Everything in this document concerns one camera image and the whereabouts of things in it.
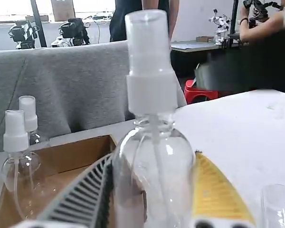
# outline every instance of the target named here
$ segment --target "person's arm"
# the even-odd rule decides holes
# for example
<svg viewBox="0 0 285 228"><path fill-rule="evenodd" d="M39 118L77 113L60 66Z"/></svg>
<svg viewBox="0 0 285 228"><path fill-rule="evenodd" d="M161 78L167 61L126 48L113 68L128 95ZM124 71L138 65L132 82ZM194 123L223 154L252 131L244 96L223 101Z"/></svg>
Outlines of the person's arm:
<svg viewBox="0 0 285 228"><path fill-rule="evenodd" d="M169 41L172 39L173 31L179 13L180 0L170 0L169 5Z"/></svg>
<svg viewBox="0 0 285 228"><path fill-rule="evenodd" d="M142 0L142 9L152 10L158 9L159 0Z"/></svg>
<svg viewBox="0 0 285 228"><path fill-rule="evenodd" d="M243 6L241 10L242 18L248 18L249 10ZM277 12L266 22L249 29L247 20L242 21L239 29L240 39L242 42L251 42L268 37L283 28L283 12Z"/></svg>

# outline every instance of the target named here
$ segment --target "gray fabric couch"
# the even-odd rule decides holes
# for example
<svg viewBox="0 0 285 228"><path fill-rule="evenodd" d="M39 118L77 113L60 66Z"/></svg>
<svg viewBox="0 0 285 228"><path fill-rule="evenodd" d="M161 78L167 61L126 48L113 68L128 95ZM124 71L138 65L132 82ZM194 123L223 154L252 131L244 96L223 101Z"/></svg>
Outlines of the gray fabric couch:
<svg viewBox="0 0 285 228"><path fill-rule="evenodd" d="M0 51L0 151L4 112L18 97L37 101L39 130L48 137L129 120L125 41L102 45ZM186 104L177 82L178 105Z"/></svg>

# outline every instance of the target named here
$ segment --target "red stool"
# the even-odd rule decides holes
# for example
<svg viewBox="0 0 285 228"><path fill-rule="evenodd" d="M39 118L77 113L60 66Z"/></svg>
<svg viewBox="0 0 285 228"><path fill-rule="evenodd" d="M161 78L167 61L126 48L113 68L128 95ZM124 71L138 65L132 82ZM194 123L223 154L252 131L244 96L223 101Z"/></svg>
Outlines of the red stool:
<svg viewBox="0 0 285 228"><path fill-rule="evenodd" d="M217 91L202 90L194 87L196 80L188 80L185 85L185 98L188 104L217 99Z"/></svg>

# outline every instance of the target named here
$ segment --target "desk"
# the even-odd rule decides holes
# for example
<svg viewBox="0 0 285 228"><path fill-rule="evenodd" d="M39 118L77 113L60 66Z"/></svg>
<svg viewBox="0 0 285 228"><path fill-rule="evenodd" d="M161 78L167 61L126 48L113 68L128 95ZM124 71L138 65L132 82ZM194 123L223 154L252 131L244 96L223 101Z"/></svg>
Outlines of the desk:
<svg viewBox="0 0 285 228"><path fill-rule="evenodd" d="M220 49L220 46L217 46L214 43L197 42L195 40L191 40L191 41L172 42L171 48L174 51L197 52L197 51Z"/></svg>
<svg viewBox="0 0 285 228"><path fill-rule="evenodd" d="M201 150L236 187L257 221L260 193L268 184L285 185L285 94L251 91L185 106L175 126ZM51 145L111 134L120 140L132 121L60 136ZM6 158L0 153L0 168ZM0 176L0 191L3 182Z"/></svg>

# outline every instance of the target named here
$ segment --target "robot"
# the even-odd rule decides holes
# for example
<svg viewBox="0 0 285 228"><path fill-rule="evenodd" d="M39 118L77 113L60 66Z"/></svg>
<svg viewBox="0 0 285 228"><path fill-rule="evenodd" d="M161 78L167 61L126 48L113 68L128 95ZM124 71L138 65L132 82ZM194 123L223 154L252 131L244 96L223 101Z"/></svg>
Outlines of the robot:
<svg viewBox="0 0 285 228"><path fill-rule="evenodd" d="M60 26L60 36L51 47L70 47L90 44L86 27L81 18L71 18Z"/></svg>
<svg viewBox="0 0 285 228"><path fill-rule="evenodd" d="M38 26L32 26L29 20L18 20L9 30L9 35L17 43L16 49L35 48Z"/></svg>
<svg viewBox="0 0 285 228"><path fill-rule="evenodd" d="M226 33L229 32L229 24L231 22L228 17L223 14L223 16L217 16L218 10L214 9L215 13L214 17L210 18L209 21L218 25L218 30L216 31L216 35L214 37L215 44L218 46L222 46L226 43Z"/></svg>
<svg viewBox="0 0 285 228"><path fill-rule="evenodd" d="M266 10L267 7L272 6L279 10L283 10L282 6L278 5L276 2L273 1L262 4L259 0L245 0L243 3L246 9L249 9L251 5L254 6L254 15L253 17L249 18L249 28L254 28L255 26L257 26L257 21L265 22L269 19L268 11Z"/></svg>

